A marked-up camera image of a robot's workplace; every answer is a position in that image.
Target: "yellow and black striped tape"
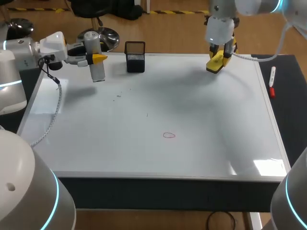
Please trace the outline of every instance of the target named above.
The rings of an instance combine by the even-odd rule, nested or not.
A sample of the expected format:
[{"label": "yellow and black striped tape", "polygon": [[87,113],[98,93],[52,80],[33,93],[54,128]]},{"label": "yellow and black striped tape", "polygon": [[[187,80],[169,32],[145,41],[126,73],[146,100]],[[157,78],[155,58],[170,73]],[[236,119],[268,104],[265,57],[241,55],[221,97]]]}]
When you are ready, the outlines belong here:
[{"label": "yellow and black striped tape", "polygon": [[7,8],[10,11],[17,11],[17,12],[26,12],[26,11],[54,11],[56,13],[61,13],[64,11],[70,11],[69,9],[62,9],[62,8]]},{"label": "yellow and black striped tape", "polygon": [[[15,12],[26,12],[26,11],[55,11],[56,13],[70,11],[65,8],[13,8],[9,7],[8,10]],[[150,11],[150,14],[209,14],[209,11]]]},{"label": "yellow and black striped tape", "polygon": [[209,14],[209,11],[150,11],[150,14]]}]

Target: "black table surface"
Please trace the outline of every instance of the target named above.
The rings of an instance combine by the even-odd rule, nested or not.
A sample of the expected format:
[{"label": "black table surface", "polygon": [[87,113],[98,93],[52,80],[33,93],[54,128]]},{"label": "black table surface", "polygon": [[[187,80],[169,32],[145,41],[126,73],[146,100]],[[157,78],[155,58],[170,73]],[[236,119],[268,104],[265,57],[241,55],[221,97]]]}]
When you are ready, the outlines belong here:
[{"label": "black table surface", "polygon": [[[269,56],[253,55],[258,58]],[[307,84],[295,56],[261,62],[266,84],[276,67],[272,108],[293,166],[307,147]],[[39,77],[38,69],[21,72],[27,100]],[[0,116],[0,125],[17,132],[25,109]],[[77,208],[172,209],[269,212],[279,183],[165,179],[60,178]]]}]

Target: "black mesh pen holder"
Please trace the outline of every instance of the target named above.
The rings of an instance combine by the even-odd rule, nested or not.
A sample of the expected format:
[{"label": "black mesh pen holder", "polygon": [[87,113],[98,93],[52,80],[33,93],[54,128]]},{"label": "black mesh pen holder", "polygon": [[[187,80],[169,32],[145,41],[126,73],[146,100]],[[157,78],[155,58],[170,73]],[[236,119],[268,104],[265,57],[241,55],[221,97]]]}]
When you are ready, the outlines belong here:
[{"label": "black mesh pen holder", "polygon": [[125,54],[128,73],[145,72],[145,42],[126,42]]}]

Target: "marker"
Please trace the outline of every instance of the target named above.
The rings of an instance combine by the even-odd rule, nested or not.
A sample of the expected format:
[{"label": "marker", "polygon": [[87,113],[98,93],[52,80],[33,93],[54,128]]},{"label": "marker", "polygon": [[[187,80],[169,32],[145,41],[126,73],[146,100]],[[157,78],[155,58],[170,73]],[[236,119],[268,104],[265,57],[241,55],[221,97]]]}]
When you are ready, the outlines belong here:
[{"label": "marker", "polygon": [[276,67],[273,66],[271,69],[271,76],[270,76],[270,82],[269,82],[269,87],[270,87],[270,97],[275,98],[275,90],[273,88],[274,85],[274,79],[275,79],[275,73],[276,73]]}]

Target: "floor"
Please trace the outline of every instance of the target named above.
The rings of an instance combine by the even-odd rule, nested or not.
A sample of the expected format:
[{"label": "floor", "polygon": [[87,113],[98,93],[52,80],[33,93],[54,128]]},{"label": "floor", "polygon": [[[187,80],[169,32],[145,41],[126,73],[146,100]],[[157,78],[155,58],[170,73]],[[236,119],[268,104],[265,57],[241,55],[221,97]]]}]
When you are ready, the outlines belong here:
[{"label": "floor", "polygon": [[[151,10],[208,9],[209,0],[153,0]],[[10,7],[66,8],[64,1],[16,0]],[[56,31],[62,31],[68,43],[75,42],[81,31],[91,27],[91,21],[75,17],[71,12],[11,12],[11,17],[23,17],[35,24],[33,39],[39,40]],[[136,21],[127,21],[113,15],[101,17],[106,27],[116,30],[121,39],[116,52],[124,51],[125,41],[145,41],[150,53],[208,53],[204,41],[204,16],[201,14],[172,15],[144,14]],[[241,54],[274,54],[278,46],[284,19],[281,15],[240,16],[236,39]],[[307,41],[294,28],[286,35],[282,54],[294,54],[307,76]],[[167,229],[204,230],[209,212],[191,211],[78,211],[78,230],[108,229]],[[237,230],[244,226],[243,214],[234,213]],[[263,214],[266,223],[270,215]],[[225,214],[217,214],[211,221],[210,230],[230,230],[231,222]]]}]

